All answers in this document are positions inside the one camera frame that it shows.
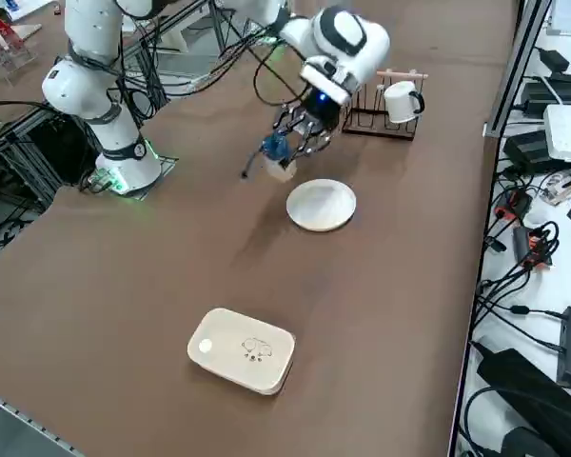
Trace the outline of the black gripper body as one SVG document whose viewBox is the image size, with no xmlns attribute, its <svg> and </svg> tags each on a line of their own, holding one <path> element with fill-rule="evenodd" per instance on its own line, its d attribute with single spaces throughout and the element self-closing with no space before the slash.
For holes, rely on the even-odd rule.
<svg viewBox="0 0 571 457">
<path fill-rule="evenodd" d="M 319 122 L 320 130 L 334 130 L 339 126 L 341 106 L 319 89 L 313 88 L 308 93 L 304 109 Z"/>
</svg>

